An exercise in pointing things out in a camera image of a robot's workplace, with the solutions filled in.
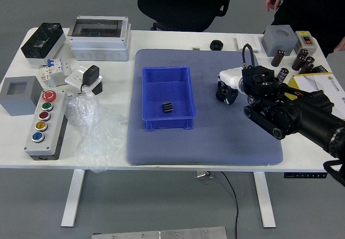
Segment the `person's left hand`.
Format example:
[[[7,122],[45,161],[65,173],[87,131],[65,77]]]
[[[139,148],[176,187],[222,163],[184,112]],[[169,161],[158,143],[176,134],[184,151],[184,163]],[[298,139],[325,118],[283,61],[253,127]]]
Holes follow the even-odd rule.
[[[334,48],[334,52],[344,51],[345,50],[345,37],[341,39],[338,45]]]

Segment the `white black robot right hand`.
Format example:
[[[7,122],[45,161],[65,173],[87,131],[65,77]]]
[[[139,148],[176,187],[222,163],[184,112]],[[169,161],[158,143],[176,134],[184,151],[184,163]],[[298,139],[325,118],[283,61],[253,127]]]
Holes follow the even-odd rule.
[[[238,93],[245,94],[243,90],[242,68],[231,68],[221,71],[218,75],[216,98],[227,105],[235,102]]]

